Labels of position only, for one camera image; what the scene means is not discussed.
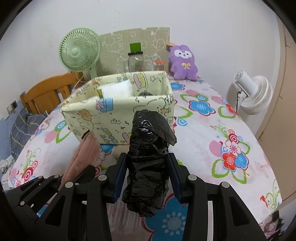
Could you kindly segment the pink wet wipes pack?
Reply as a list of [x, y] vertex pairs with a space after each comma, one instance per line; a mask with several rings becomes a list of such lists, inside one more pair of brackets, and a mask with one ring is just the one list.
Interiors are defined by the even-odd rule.
[[100, 144], [97, 137], [95, 137], [93, 131], [87, 132], [75, 150], [58, 190], [61, 190], [67, 182], [76, 178], [86, 167], [94, 166], [99, 154]]

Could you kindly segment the clear plastic bag roll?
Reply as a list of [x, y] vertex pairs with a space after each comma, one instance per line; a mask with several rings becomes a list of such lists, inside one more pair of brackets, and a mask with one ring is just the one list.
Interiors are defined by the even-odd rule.
[[142, 219], [137, 213], [128, 210], [119, 199], [115, 204], [108, 203], [107, 214], [112, 240], [144, 240]]

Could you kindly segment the black plastic bag roll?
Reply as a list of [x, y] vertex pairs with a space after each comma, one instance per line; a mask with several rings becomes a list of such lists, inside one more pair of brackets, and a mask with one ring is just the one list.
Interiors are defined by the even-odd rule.
[[127, 153], [128, 177], [122, 200], [140, 217], [152, 217], [162, 208], [168, 192], [165, 157], [177, 137], [157, 111], [135, 112]]

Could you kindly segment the white tissue pack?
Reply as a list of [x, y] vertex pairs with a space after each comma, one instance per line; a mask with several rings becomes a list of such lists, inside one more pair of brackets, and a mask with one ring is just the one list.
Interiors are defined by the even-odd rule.
[[100, 90], [103, 98], [133, 96], [133, 87], [129, 80], [103, 85]]

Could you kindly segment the grey sock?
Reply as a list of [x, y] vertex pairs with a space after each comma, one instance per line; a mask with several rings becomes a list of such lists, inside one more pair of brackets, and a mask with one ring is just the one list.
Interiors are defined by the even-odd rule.
[[141, 92], [138, 96], [152, 96], [153, 94], [147, 92], [147, 91], [144, 91], [144, 92]]

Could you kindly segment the crumpled white grey cloth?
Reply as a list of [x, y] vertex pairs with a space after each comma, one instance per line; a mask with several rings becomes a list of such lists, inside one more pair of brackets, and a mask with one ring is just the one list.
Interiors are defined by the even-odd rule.
[[0, 161], [1, 175], [4, 175], [5, 173], [7, 173], [7, 171], [13, 167], [14, 163], [15, 163], [15, 159], [12, 155], [7, 157], [6, 159], [2, 159]]

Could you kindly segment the yellow cartoon fabric box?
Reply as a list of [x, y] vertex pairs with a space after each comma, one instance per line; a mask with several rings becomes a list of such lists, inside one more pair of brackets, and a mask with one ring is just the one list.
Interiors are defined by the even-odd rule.
[[[132, 84], [132, 97], [100, 98], [97, 90], [103, 85], [125, 80]], [[138, 96], [144, 91], [153, 95]], [[100, 144], [127, 145], [136, 111], [157, 111], [172, 126], [174, 105], [167, 73], [145, 71], [96, 77], [75, 90], [61, 104], [60, 111], [78, 140], [93, 131]]]

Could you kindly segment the floral tablecloth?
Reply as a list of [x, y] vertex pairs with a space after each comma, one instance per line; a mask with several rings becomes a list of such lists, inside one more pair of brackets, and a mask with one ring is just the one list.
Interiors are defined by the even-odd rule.
[[[178, 163], [205, 182], [229, 182], [259, 222], [265, 236], [275, 240], [281, 220], [274, 211], [282, 198], [268, 159], [249, 127], [232, 106], [201, 79], [171, 80], [175, 98], [170, 147]], [[39, 125], [2, 178], [16, 188], [42, 175], [63, 174], [79, 140], [59, 109]], [[181, 240], [187, 205], [169, 190], [163, 207], [151, 218], [141, 217], [144, 240]]]

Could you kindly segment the grey plaid pillow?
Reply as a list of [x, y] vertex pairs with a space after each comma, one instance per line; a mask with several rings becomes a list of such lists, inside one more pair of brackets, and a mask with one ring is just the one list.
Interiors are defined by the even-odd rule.
[[26, 108], [18, 113], [10, 132], [10, 153], [15, 161], [46, 117], [46, 114], [32, 114]]

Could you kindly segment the wooden bed headboard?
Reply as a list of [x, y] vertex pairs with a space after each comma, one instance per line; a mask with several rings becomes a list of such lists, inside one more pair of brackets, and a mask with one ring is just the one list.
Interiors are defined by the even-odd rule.
[[72, 91], [75, 84], [81, 86], [78, 80], [82, 78], [81, 72], [70, 72], [63, 75], [47, 78], [27, 93], [20, 95], [23, 106], [33, 114], [51, 113]]

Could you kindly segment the beige door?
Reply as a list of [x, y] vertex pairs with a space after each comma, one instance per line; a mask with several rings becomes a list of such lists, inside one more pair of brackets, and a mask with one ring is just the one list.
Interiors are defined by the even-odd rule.
[[270, 103], [256, 137], [277, 179], [282, 204], [295, 200], [295, 41], [278, 21], [280, 66]]

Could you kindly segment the green desk fan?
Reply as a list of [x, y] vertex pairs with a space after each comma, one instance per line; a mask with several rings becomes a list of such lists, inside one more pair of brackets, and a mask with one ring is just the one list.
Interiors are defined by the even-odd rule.
[[101, 41], [93, 30], [76, 28], [61, 41], [59, 59], [71, 72], [88, 71], [93, 79], [97, 77], [96, 63], [101, 52]]

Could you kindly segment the toothpick jar orange lid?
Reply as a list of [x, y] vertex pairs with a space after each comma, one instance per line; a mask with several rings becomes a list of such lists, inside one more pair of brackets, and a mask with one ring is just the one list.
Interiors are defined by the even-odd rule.
[[154, 71], [165, 71], [165, 61], [154, 61]]

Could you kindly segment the green plastic cup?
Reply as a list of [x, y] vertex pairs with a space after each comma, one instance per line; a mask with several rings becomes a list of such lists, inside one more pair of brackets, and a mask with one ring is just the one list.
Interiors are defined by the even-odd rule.
[[140, 53], [142, 52], [141, 43], [130, 43], [130, 54]]

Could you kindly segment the green patterned board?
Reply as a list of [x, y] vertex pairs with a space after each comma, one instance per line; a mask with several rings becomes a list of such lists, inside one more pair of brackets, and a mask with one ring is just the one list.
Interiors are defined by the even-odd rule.
[[123, 73], [127, 60], [138, 53], [143, 71], [152, 71], [156, 61], [164, 62], [168, 71], [169, 27], [136, 28], [100, 35], [101, 51], [96, 63], [97, 75]]

